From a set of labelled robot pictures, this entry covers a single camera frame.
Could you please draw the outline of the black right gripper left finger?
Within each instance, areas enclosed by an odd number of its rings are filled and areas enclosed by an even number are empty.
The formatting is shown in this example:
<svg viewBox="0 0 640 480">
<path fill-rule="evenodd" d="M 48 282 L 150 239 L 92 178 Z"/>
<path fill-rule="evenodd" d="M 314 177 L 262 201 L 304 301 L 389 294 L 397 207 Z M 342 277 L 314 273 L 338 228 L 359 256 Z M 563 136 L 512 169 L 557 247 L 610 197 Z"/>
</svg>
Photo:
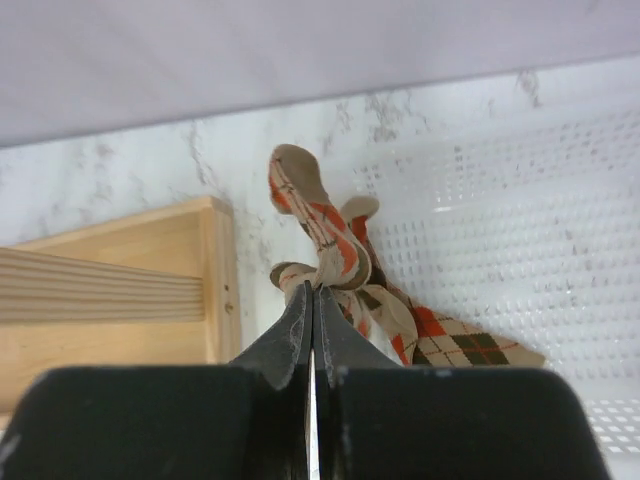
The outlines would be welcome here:
<svg viewBox="0 0 640 480">
<path fill-rule="evenodd" d="M 304 479 L 312 289 L 226 364 L 41 374 L 1 440 L 5 479 Z"/>
</svg>

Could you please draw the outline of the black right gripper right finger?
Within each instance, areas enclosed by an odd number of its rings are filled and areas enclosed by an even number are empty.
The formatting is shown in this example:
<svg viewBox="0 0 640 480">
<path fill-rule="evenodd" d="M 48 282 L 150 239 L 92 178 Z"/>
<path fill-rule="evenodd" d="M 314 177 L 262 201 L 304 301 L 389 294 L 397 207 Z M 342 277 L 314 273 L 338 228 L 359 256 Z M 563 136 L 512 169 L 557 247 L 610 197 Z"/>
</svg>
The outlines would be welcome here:
<svg viewBox="0 0 640 480">
<path fill-rule="evenodd" d="M 324 479 L 605 479 L 569 385 L 541 368 L 402 367 L 344 318 L 313 306 Z"/>
</svg>

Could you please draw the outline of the argyle sock beige orange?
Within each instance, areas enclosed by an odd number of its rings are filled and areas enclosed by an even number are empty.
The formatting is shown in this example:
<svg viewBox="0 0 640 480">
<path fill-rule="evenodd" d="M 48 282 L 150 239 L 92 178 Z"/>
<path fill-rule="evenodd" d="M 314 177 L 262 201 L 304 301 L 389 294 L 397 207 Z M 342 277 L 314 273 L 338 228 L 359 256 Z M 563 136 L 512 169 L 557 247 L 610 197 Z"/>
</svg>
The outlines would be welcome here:
<svg viewBox="0 0 640 480">
<path fill-rule="evenodd" d="M 371 312 L 357 291 L 371 276 L 371 260 L 332 204 L 315 156 L 292 144 L 275 147 L 268 165 L 268 184 L 276 210 L 295 217 L 318 257 L 315 267 L 298 262 L 275 265 L 271 283 L 284 293 L 286 301 L 306 282 L 314 289 L 330 288 L 345 318 L 355 327 L 368 326 Z"/>
</svg>

